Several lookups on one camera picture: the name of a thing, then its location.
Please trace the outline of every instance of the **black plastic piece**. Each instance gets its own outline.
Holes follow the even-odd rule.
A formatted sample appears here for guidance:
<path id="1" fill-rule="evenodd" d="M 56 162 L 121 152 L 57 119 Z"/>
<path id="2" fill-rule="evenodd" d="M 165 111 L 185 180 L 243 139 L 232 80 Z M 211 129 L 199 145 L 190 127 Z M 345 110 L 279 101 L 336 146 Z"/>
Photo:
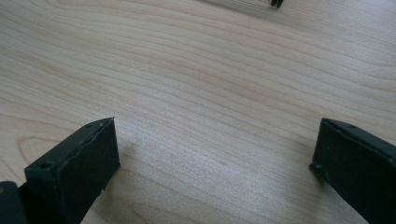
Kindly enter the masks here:
<path id="1" fill-rule="evenodd" d="M 271 6 L 276 5 L 276 7 L 280 7 L 283 3 L 283 0 L 271 0 Z"/>
<path id="2" fill-rule="evenodd" d="M 20 192 L 11 181 L 0 182 L 0 223 L 28 224 Z"/>
<path id="3" fill-rule="evenodd" d="M 370 223 L 396 223 L 396 147 L 353 125 L 323 119 L 310 169 Z"/>
<path id="4" fill-rule="evenodd" d="M 25 168 L 19 194 L 27 223 L 80 223 L 119 167 L 114 119 L 83 126 Z"/>

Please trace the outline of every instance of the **wood grain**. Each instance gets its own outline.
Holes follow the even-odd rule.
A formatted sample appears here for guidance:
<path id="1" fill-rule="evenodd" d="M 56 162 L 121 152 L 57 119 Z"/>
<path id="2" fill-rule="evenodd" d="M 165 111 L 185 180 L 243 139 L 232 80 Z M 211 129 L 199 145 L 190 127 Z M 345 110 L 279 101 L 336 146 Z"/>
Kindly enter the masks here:
<path id="1" fill-rule="evenodd" d="M 0 180 L 115 116 L 84 223 L 365 223 L 307 166 L 322 117 L 396 144 L 396 3 L 240 9 L 0 1 Z"/>

